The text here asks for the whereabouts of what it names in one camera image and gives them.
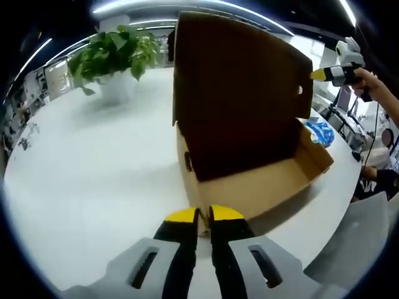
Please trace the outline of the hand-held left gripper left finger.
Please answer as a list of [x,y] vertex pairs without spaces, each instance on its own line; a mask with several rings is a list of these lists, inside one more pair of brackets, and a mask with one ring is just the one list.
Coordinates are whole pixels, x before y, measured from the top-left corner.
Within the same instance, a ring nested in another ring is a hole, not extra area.
[[200,210],[167,216],[152,238],[142,238],[112,259],[105,275],[73,286],[61,298],[187,298],[196,265]]

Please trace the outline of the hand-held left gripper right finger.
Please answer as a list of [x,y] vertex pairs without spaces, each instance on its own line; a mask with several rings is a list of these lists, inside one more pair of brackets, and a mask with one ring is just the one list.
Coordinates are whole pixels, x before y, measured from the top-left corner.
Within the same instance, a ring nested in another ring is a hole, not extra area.
[[212,261],[223,298],[344,298],[346,290],[308,277],[302,263],[234,209],[212,205]]

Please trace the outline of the person's right hand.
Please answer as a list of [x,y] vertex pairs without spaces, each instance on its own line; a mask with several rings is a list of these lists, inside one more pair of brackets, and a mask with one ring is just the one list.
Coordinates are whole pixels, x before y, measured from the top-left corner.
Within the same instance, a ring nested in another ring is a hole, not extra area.
[[358,79],[358,81],[352,85],[356,96],[360,97],[368,90],[368,94],[372,100],[379,103],[384,100],[387,94],[387,87],[376,75],[363,68],[355,69],[354,74]]

